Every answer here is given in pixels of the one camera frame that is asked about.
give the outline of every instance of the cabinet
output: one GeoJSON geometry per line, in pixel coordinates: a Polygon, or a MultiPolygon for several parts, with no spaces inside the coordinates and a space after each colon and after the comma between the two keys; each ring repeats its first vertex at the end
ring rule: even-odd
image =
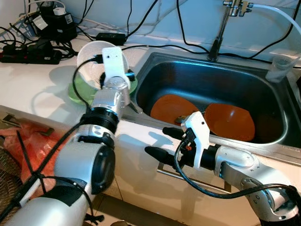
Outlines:
{"type": "MultiPolygon", "coordinates": [[[[122,121],[118,129],[116,153],[116,180],[123,200],[178,220],[191,226],[254,226],[259,220],[245,197],[219,200],[204,196],[185,181],[156,172],[158,161],[144,152],[148,145],[175,150],[179,141],[163,135],[161,130],[122,121]]],[[[301,188],[300,168],[259,157],[271,167],[291,176],[292,183],[301,188]]],[[[216,186],[223,181],[206,169],[197,172],[184,168],[192,178],[216,186]]]]}

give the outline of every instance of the white bowl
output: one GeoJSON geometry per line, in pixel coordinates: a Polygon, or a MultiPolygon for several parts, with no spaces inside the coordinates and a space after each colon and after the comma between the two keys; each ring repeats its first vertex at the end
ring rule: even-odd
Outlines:
{"type": "MultiPolygon", "coordinates": [[[[84,61],[93,58],[95,55],[102,54],[103,48],[115,47],[115,45],[106,41],[92,41],[85,45],[77,56],[77,67],[84,61]]],[[[123,65],[125,72],[128,71],[128,61],[124,53],[122,53],[123,65]]],[[[99,79],[104,72],[104,65],[95,62],[89,62],[82,66],[79,70],[82,79],[91,87],[100,89],[99,79]]]]}

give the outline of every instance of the plastic cup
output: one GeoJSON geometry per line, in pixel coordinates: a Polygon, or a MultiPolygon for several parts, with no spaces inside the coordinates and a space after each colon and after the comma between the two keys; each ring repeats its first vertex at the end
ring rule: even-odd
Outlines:
{"type": "Polygon", "coordinates": [[[266,80],[270,82],[281,82],[287,73],[295,66],[300,57],[295,60],[288,56],[276,56],[273,59],[270,70],[266,75],[266,80]]]}

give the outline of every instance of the stainless steel sink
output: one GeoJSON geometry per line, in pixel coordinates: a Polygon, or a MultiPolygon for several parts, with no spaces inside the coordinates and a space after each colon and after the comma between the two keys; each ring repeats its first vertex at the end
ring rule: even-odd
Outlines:
{"type": "Polygon", "coordinates": [[[131,96],[143,113],[128,108],[124,119],[157,128],[174,126],[149,116],[155,102],[166,94],[191,101],[201,112],[211,103],[235,105],[250,112],[255,138],[241,142],[212,134],[211,142],[291,156],[290,148],[281,151],[279,145],[301,148],[301,111],[287,79],[270,83],[265,80],[266,73],[263,69],[152,53],[137,75],[138,87],[131,96]]]}

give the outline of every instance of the faucet handle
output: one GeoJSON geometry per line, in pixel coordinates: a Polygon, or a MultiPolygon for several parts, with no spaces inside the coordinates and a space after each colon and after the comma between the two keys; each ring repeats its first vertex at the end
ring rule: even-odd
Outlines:
{"type": "Polygon", "coordinates": [[[230,6],[230,5],[232,5],[232,1],[231,0],[225,0],[223,2],[223,4],[224,4],[224,6],[230,6]]]}
{"type": "Polygon", "coordinates": [[[252,8],[252,7],[253,7],[253,3],[249,3],[247,1],[243,1],[243,4],[241,6],[241,10],[240,10],[239,16],[243,17],[245,15],[245,13],[252,12],[252,10],[249,9],[249,8],[252,8]]]}
{"type": "Polygon", "coordinates": [[[253,7],[253,3],[242,0],[224,0],[223,5],[230,7],[229,16],[237,16],[239,13],[240,17],[243,17],[245,13],[249,13],[252,10],[249,8],[253,7]]]}

